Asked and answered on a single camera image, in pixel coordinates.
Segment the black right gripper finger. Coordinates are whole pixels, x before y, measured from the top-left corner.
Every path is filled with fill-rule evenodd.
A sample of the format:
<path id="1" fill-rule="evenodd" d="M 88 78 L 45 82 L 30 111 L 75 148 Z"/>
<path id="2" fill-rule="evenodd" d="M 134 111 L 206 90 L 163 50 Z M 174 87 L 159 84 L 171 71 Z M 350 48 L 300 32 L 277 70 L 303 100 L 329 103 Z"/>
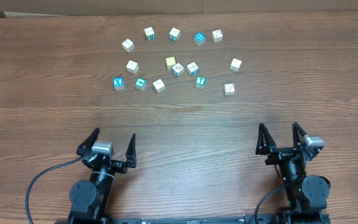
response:
<path id="1" fill-rule="evenodd" d="M 307 133 L 302 127 L 297 122 L 294 122 L 292 124 L 293 147 L 298 147 L 305 135 L 307 135 Z"/>
<path id="2" fill-rule="evenodd" d="M 264 123 L 259 124 L 259 135 L 257 140 L 257 146 L 255 149 L 256 155 L 268 155 L 271 154 L 277 145 L 273 140 L 272 136 L 270 135 L 267 127 Z"/>

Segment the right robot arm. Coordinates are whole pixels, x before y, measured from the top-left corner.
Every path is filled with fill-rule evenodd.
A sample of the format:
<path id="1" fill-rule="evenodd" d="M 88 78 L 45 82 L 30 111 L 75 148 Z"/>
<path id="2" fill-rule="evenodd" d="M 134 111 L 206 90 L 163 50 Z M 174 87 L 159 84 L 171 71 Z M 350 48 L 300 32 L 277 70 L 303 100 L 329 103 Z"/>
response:
<path id="1" fill-rule="evenodd" d="M 315 158 L 324 147 L 320 136 L 310 136 L 297 123 L 292 124 L 292 147 L 277 147 L 267 127 L 259 124 L 259 135 L 255 153 L 267 156 L 265 164 L 274 166 L 283 185 L 265 195 L 257 204 L 254 222 L 261 223 L 329 223 L 328 215 L 322 211 L 327 208 L 331 188 L 330 181 L 321 175 L 307 175 L 306 163 Z M 263 202 L 277 192 L 284 190 L 288 206 L 280 207 L 276 214 L 263 218 L 259 209 Z"/>

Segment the leaf drawing wooden block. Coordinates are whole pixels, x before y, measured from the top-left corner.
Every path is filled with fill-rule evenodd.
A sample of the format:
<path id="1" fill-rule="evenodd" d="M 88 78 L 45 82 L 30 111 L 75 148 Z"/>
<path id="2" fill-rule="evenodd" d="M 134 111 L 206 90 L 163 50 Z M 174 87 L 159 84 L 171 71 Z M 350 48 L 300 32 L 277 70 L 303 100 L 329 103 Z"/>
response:
<path id="1" fill-rule="evenodd" d="M 179 77 L 181 74 L 184 73 L 184 71 L 185 69 L 180 63 L 177 63 L 172 67 L 172 72 L 176 77 Z"/>

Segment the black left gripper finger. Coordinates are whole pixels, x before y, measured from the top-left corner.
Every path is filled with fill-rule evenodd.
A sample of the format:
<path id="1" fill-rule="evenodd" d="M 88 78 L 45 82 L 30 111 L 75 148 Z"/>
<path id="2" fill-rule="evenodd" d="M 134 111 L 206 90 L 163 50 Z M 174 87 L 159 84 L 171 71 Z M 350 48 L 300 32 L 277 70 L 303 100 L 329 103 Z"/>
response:
<path id="1" fill-rule="evenodd" d="M 136 168 L 137 166 L 135 139 L 136 139 L 136 134 L 134 133 L 131 137 L 130 143 L 126 151 L 126 166 L 130 168 Z"/>
<path id="2" fill-rule="evenodd" d="M 93 144 L 98 139 L 99 128 L 95 128 L 94 131 L 77 147 L 76 154 L 84 156 L 87 151 L 90 151 Z"/>

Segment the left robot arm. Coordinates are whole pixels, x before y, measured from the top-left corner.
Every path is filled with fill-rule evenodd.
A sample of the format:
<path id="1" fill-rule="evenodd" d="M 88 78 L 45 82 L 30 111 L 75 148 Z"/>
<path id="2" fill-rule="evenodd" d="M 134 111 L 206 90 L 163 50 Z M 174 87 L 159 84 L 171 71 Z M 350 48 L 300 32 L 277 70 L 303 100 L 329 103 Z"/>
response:
<path id="1" fill-rule="evenodd" d="M 76 150 L 82 163 L 91 169 L 91 174 L 88 180 L 75 183 L 70 190 L 69 224 L 112 223 L 106 216 L 106 207 L 115 174 L 125 174 L 129 168 L 134 169 L 137 165 L 135 134 L 129 142 L 125 161 L 114 160 L 113 144 L 99 141 L 98 135 L 99 128 L 95 128 Z"/>

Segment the green 4 wooden block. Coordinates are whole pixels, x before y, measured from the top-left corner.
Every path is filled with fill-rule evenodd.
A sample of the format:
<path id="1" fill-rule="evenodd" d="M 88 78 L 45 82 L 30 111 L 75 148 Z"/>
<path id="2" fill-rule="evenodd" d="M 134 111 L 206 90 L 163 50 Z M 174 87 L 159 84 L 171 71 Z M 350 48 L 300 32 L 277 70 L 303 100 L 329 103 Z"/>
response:
<path id="1" fill-rule="evenodd" d="M 143 78 L 138 78 L 135 82 L 135 88 L 144 91 L 147 88 L 147 80 Z"/>

